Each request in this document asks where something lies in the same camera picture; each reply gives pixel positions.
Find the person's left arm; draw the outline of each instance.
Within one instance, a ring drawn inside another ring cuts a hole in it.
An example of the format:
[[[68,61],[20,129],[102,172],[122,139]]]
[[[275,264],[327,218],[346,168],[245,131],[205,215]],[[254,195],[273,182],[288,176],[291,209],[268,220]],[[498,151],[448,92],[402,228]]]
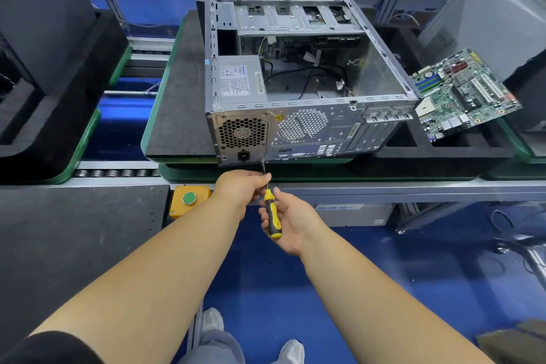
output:
[[[179,217],[47,318],[34,332],[78,337],[106,364],[169,363],[245,215],[270,174],[222,174]]]

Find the pants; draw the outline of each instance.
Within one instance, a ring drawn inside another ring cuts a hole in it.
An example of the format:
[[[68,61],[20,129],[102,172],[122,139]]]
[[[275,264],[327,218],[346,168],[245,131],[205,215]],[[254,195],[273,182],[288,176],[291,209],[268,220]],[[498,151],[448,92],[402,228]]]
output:
[[[241,346],[230,333],[211,330],[201,335],[199,347],[182,357],[179,364],[245,364]],[[272,364],[291,364],[278,360]]]

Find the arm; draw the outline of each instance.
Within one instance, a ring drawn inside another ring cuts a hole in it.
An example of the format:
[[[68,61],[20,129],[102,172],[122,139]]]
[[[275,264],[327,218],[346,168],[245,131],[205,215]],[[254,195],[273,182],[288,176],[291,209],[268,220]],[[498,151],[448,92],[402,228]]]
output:
[[[64,331],[106,364],[169,363],[226,257],[246,205],[271,175],[223,174],[215,192],[96,279],[33,334]]]
[[[491,364],[471,342],[413,298],[306,202],[275,188],[283,235],[358,362]],[[261,208],[262,228],[268,215]]]

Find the orange control box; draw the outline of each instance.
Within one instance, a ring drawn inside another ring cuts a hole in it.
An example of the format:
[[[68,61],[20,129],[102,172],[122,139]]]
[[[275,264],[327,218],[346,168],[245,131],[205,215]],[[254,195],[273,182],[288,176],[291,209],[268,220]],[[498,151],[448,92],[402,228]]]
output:
[[[179,218],[211,195],[208,186],[175,186],[169,216]]]

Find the screwdriver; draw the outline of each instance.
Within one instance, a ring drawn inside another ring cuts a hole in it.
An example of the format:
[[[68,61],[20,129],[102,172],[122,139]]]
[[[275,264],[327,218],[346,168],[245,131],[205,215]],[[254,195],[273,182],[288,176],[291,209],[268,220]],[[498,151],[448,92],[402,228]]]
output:
[[[262,159],[262,170],[264,171],[264,174],[265,174],[265,161],[263,161],[263,159]],[[267,210],[268,216],[269,216],[269,225],[268,225],[269,236],[272,239],[279,239],[282,236],[281,221],[278,218],[277,206],[275,204],[275,196],[269,189],[269,183],[267,183],[267,185],[265,186],[264,202],[265,202],[265,210]]]

